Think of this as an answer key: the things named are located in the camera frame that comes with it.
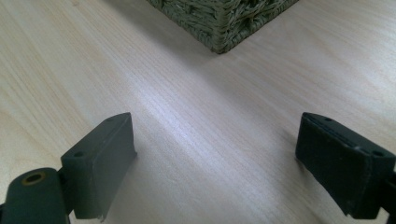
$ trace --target table surface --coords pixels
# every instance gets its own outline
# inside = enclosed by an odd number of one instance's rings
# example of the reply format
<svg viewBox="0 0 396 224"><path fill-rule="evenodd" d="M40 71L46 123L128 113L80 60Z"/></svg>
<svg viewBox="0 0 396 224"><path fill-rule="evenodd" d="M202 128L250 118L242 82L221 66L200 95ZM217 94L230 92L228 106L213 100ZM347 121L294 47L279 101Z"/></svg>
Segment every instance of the table surface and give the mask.
<svg viewBox="0 0 396 224"><path fill-rule="evenodd" d="M307 111L396 153L395 11L301 0L218 55L145 0L0 0L0 201L129 111L105 223L385 223L345 217L294 150Z"/></svg>

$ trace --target wicker basket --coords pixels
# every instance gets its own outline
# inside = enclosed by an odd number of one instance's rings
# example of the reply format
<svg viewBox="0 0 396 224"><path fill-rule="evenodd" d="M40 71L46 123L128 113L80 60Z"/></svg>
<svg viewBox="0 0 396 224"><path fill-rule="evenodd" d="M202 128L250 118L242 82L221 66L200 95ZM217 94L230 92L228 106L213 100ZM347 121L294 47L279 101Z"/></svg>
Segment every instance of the wicker basket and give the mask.
<svg viewBox="0 0 396 224"><path fill-rule="evenodd" d="M216 53L224 53L298 0L148 0Z"/></svg>

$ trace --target hole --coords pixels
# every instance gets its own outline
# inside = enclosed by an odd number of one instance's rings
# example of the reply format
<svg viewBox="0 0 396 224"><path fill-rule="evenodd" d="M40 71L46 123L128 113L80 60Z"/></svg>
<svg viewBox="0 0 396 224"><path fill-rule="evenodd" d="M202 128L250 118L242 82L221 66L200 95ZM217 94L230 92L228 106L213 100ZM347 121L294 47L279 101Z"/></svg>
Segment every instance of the hole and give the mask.
<svg viewBox="0 0 396 224"><path fill-rule="evenodd" d="M74 154L75 157L82 157L84 155L83 152L77 152Z"/></svg>
<svg viewBox="0 0 396 224"><path fill-rule="evenodd" d="M248 4L250 7L255 7L259 3L258 0L249 0Z"/></svg>
<svg viewBox="0 0 396 224"><path fill-rule="evenodd" d="M32 174L26 176L22 180L22 184L24 186L34 185L36 183L41 182L45 177L46 177L46 174L44 172L32 173Z"/></svg>
<svg viewBox="0 0 396 224"><path fill-rule="evenodd" d="M378 156L378 157L383 157L384 153L379 152L379 151L373 151L373 155Z"/></svg>
<svg viewBox="0 0 396 224"><path fill-rule="evenodd" d="M250 27L250 18L245 18L236 22L233 29L237 32L241 32L242 30L249 29L249 27Z"/></svg>
<svg viewBox="0 0 396 224"><path fill-rule="evenodd" d="M187 4L184 4L184 11L185 11L187 14L192 14L192 10L193 10L193 7L192 7L192 6L187 5Z"/></svg>

